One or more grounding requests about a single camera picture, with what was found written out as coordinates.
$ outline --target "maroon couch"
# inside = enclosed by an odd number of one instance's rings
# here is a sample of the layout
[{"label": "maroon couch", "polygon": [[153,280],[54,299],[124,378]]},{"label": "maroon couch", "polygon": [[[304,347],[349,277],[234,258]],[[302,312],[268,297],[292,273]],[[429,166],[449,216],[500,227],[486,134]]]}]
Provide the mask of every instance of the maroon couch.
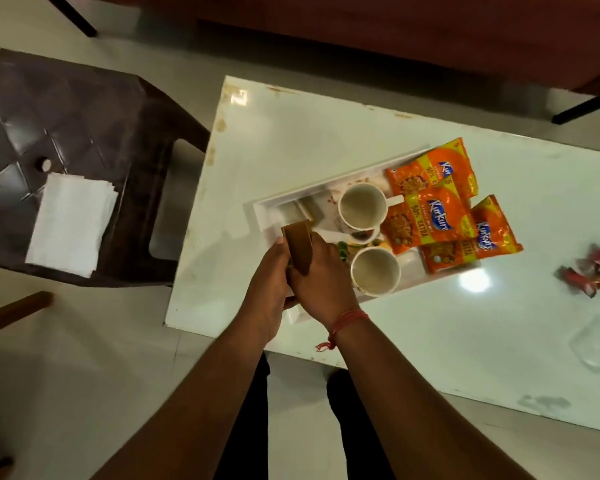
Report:
[{"label": "maroon couch", "polygon": [[600,0],[105,0],[600,95]]}]

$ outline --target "cup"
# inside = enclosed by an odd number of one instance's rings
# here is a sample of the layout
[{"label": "cup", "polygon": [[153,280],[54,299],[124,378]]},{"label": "cup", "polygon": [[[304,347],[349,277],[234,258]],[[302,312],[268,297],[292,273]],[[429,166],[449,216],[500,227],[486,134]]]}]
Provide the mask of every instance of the cup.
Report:
[{"label": "cup", "polygon": [[339,227],[346,233],[373,230],[382,224],[389,207],[402,202],[403,195],[387,198],[373,184],[354,184],[345,190],[338,201]]},{"label": "cup", "polygon": [[391,293],[400,282],[398,259],[384,248],[361,249],[351,261],[351,281],[368,296]]}]

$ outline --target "forearm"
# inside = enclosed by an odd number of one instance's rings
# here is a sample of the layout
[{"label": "forearm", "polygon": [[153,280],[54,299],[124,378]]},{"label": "forearm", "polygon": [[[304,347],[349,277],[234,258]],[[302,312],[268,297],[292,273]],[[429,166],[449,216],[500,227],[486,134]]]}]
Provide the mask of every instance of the forearm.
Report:
[{"label": "forearm", "polygon": [[213,478],[266,344],[252,322],[239,314],[93,478]]},{"label": "forearm", "polygon": [[396,478],[531,478],[453,409],[372,322],[352,322],[337,343]]}]

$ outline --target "white tray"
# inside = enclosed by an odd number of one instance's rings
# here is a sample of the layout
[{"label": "white tray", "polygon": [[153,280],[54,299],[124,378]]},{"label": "white tray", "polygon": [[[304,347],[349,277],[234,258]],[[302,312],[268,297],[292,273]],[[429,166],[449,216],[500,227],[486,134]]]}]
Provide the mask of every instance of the white tray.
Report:
[{"label": "white tray", "polygon": [[[282,236],[281,227],[287,224],[292,224],[303,220],[305,217],[297,208],[294,201],[312,196],[314,201],[324,209],[327,205],[325,202],[337,200],[338,194],[342,193],[349,185],[359,181],[371,182],[378,186],[387,197],[391,197],[393,192],[389,181],[384,176],[384,170],[387,168],[395,168],[428,152],[430,149],[424,148],[414,153],[400,155],[398,157],[386,160],[371,167],[360,169],[341,175],[340,177],[331,178],[314,185],[302,187],[288,193],[279,194],[265,200],[258,201],[253,204],[253,208],[258,220],[260,230],[263,232],[267,242],[273,244],[275,240]],[[336,212],[336,206],[333,205],[333,211]],[[339,241],[347,241],[347,234],[340,232],[335,226],[333,219],[330,218],[328,210],[325,211],[325,218],[316,223],[314,231],[322,236],[327,242],[337,243]],[[446,276],[453,276],[458,273],[465,272],[467,269],[480,267],[480,261],[474,261],[470,264],[455,266],[435,274],[429,274],[424,266],[420,251],[417,248],[412,248],[407,252],[397,256],[401,268],[400,283],[393,291],[398,293],[402,290],[412,288],[414,286],[439,280]],[[358,301],[363,303],[371,299],[377,299],[361,293],[356,290]],[[286,312],[289,322],[295,323],[309,318],[308,314],[301,306],[296,306]]]}]

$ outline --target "black pants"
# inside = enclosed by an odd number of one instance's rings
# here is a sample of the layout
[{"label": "black pants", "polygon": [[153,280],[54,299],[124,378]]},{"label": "black pants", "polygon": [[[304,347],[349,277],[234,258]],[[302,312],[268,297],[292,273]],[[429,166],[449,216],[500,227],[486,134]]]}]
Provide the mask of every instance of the black pants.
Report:
[{"label": "black pants", "polygon": [[[216,480],[269,478],[269,364],[262,354],[251,386],[224,447]],[[349,480],[394,479],[389,462],[348,371],[339,370],[327,382],[329,404],[340,422]]]}]

